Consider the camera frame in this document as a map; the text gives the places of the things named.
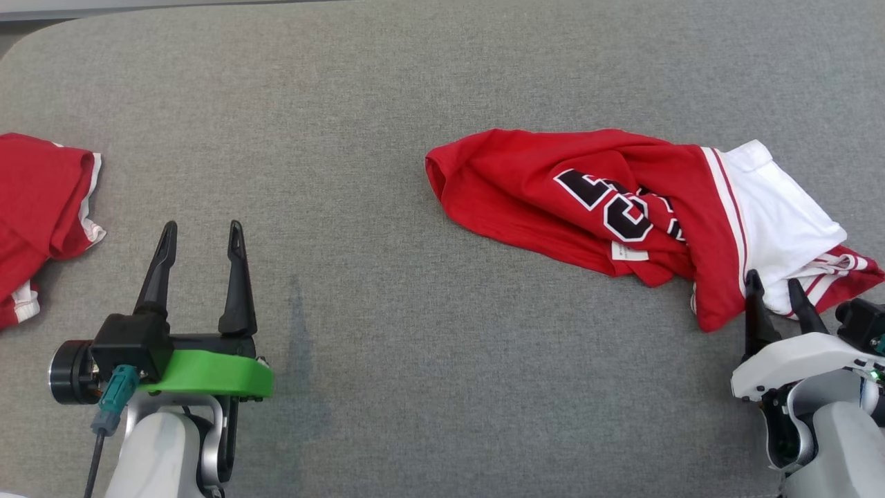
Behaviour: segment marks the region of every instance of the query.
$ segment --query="clothing tag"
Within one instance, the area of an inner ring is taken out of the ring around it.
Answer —
[[[612,259],[615,261],[648,261],[648,251],[636,251],[612,241]]]

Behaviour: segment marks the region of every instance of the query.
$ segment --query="green mount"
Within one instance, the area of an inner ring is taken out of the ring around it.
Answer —
[[[263,363],[245,356],[198,349],[175,350],[163,379],[141,384],[148,393],[201,393],[241,398],[273,396],[273,372]]]

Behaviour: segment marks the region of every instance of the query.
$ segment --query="white trim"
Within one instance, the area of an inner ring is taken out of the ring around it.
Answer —
[[[713,183],[716,185],[716,192],[720,196],[720,202],[725,209],[728,225],[731,227],[732,237],[735,239],[735,247],[737,248],[737,282],[738,288],[742,295],[747,295],[747,289],[743,282],[746,276],[747,268],[747,239],[741,231],[742,217],[737,199],[728,191],[729,180],[727,178],[727,168],[725,167],[725,157],[719,156],[713,149],[709,147],[701,147],[704,157],[707,159],[707,166],[713,177]]]
[[[15,303],[15,317],[19,323],[40,313],[40,303],[37,301],[37,293],[31,290],[31,281],[28,280],[12,293],[12,301]]]
[[[102,155],[93,153],[92,157],[94,160],[92,164],[92,177],[89,179],[89,190],[80,202],[80,212],[77,213],[77,216],[80,218],[80,225],[83,227],[83,232],[86,233],[86,238],[90,242],[89,247],[98,244],[104,236],[107,235],[107,232],[103,228],[87,218],[87,216],[89,216],[89,197],[91,197],[92,192],[96,190],[96,185],[98,184],[98,171],[102,168]]]
[[[808,300],[812,302],[813,305],[817,305],[820,301],[820,298],[824,297],[824,294],[827,293],[827,290],[830,288],[830,285],[833,284],[836,280],[842,278],[842,275],[824,275],[820,278],[820,280],[814,285],[814,288],[811,292],[808,293]]]

